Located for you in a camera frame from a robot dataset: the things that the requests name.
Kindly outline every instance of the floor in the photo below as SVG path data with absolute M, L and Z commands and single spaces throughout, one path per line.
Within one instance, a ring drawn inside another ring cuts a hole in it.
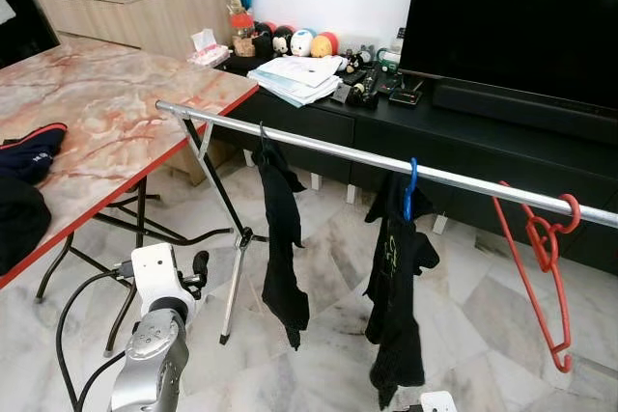
M 266 233 L 259 174 L 242 157 L 220 169 L 245 224 Z M 299 172 L 309 186 L 308 173 Z M 188 235 L 226 224 L 207 182 L 192 188 L 179 173 L 161 169 L 149 177 L 150 217 Z M 345 203 L 346 186 L 325 179 L 320 191 L 297 195 L 305 248 L 295 252 L 295 272 L 309 295 L 311 320 L 294 352 L 285 332 L 256 296 L 261 294 L 267 247 L 251 245 L 239 287 L 232 336 L 218 344 L 232 274 L 230 236 L 177 248 L 188 271 L 197 250 L 211 252 L 208 297 L 190 326 L 189 363 L 183 373 L 179 411 L 313 412 L 375 411 L 377 393 L 368 373 L 376 347 L 363 335 L 370 301 L 362 296 L 371 270 L 378 224 L 365 224 L 371 202 L 362 195 Z M 616 412 L 618 410 L 618 278 L 575 262 L 561 266 L 569 298 L 574 369 L 552 364 L 504 239 L 449 221 L 431 233 L 433 218 L 419 220 L 441 262 L 415 281 L 415 315 L 421 327 L 427 384 L 400 389 L 389 410 L 406 410 L 424 391 L 448 390 L 460 412 Z M 78 248 L 106 264 L 126 260 L 130 233 L 91 221 L 75 237 Z M 521 247 L 530 277 L 560 336 L 553 283 Z M 68 411 L 54 351 L 58 315 L 79 282 L 95 273 L 73 257 L 53 276 L 42 304 L 34 294 L 53 252 L 0 291 L 0 410 Z M 103 361 L 107 331 L 126 290 L 111 280 L 87 289 L 66 326 L 64 346 L 78 389 Z M 138 305 L 129 312 L 117 350 L 124 348 Z M 96 383 L 87 411 L 105 411 L 114 366 Z

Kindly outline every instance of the television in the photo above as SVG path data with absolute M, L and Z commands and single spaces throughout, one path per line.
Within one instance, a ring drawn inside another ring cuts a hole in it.
M 400 69 L 613 115 L 618 0 L 411 0 Z

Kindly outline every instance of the red table edge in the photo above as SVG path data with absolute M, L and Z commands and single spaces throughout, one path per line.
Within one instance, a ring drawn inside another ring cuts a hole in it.
M 251 88 L 245 94 L 243 94 L 242 96 L 237 98 L 234 102 L 232 102 L 230 105 L 228 105 L 226 108 L 221 110 L 219 112 L 219 115 L 225 116 L 228 113 L 230 113 L 231 111 L 233 111 L 234 109 L 236 109 L 237 107 L 239 107 L 250 96 L 252 96 L 256 92 L 258 92 L 259 88 L 260 88 L 260 86 L 258 86 L 258 84 L 256 84 L 253 88 Z M 204 131 L 206 130 L 206 126 L 207 126 L 206 123 L 202 124 L 198 128 L 198 132 L 200 134 L 204 133 Z M 88 209 L 84 214 L 82 214 L 80 217 L 78 217 L 75 221 L 71 222 L 69 225 L 64 227 L 61 231 L 59 231 L 57 234 L 55 234 L 53 237 L 51 237 L 49 240 L 47 240 L 43 245 L 37 247 L 37 249 L 35 251 L 30 253 L 26 258 L 24 258 L 19 263 L 17 263 L 9 272 L 7 272 L 3 276 L 0 276 L 0 289 L 4 288 L 6 285 L 8 285 L 15 277 L 17 277 L 21 272 L 26 270 L 31 264 L 33 264 L 36 260 L 38 260 L 42 255 L 47 253 L 49 250 L 51 250 L 54 246 L 56 246 L 62 240 L 67 238 L 67 236 L 69 236 L 70 233 L 75 232 L 77 229 L 79 229 L 81 226 L 83 226 L 87 221 L 92 219 L 95 214 L 97 214 L 104 207 L 106 207 L 111 202 L 113 202 L 120 195 L 125 193 L 130 187 L 135 185 L 137 182 L 139 182 L 141 179 L 143 179 L 149 173 L 151 173 L 156 168 L 158 168 L 168 158 L 170 158 L 172 155 L 176 154 L 178 151 L 180 151 L 186 145 L 187 145 L 187 140 L 186 140 L 186 138 L 183 138 L 178 144 L 176 144 L 174 147 L 172 147 L 170 150 L 168 150 L 166 153 L 164 153 L 158 159 L 153 161 L 150 165 L 148 165 L 142 171 L 137 173 L 131 179 L 127 180 L 124 184 L 122 184 L 120 187 L 118 187 L 114 192 L 110 193 L 107 197 L 103 198 L 96 205 L 94 205 L 93 207 Z

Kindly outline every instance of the black cable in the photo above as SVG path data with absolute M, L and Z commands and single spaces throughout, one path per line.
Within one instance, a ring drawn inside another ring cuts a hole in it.
M 95 380 L 97 380 L 98 376 L 101 375 L 106 369 L 110 368 L 113 364 L 120 361 L 123 357 L 125 357 L 124 351 L 116 355 L 115 357 L 112 357 L 109 361 L 100 366 L 95 371 L 95 373 L 91 375 L 90 378 L 88 378 L 88 381 L 84 385 L 84 389 L 81 390 L 81 395 L 79 395 L 79 400 L 77 401 L 77 406 L 75 407 L 76 412 L 82 412 L 84 408 L 84 402 L 86 401 L 86 396 L 88 395 L 88 391 L 90 390 L 90 387 L 93 386 L 93 383 L 95 383 Z
M 105 277 L 112 277 L 116 274 L 116 270 L 110 270 L 109 272 L 103 272 L 101 274 L 95 275 L 94 277 L 91 277 L 86 282 L 81 284 L 77 288 L 77 290 L 70 296 L 69 301 L 67 301 L 65 308 L 60 314 L 60 319 L 58 320 L 58 328 L 56 329 L 56 356 L 58 357 L 58 365 L 60 366 L 60 372 L 62 373 L 62 377 L 65 380 L 67 392 L 69 393 L 70 405 L 72 405 L 73 410 L 76 410 L 75 407 L 77 406 L 77 395 L 75 394 L 75 389 L 73 388 L 73 384 L 70 381 L 69 370 L 67 369 L 65 355 L 62 351 L 62 331 L 65 327 L 65 320 L 67 319 L 67 314 L 69 313 L 70 307 L 72 306 L 77 296 L 79 296 L 79 293 L 81 293 L 92 282 L 95 282 L 99 279 L 104 279 Z

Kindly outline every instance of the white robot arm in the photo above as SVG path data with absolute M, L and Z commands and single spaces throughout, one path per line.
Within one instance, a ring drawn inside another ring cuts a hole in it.
M 183 279 L 170 244 L 131 253 L 142 320 L 126 345 L 126 363 L 112 392 L 113 412 L 176 410 L 179 381 L 189 356 L 185 327 L 195 316 L 195 300 L 206 284 L 208 254 L 196 260 L 197 275 Z M 189 292 L 189 286 L 197 289 Z

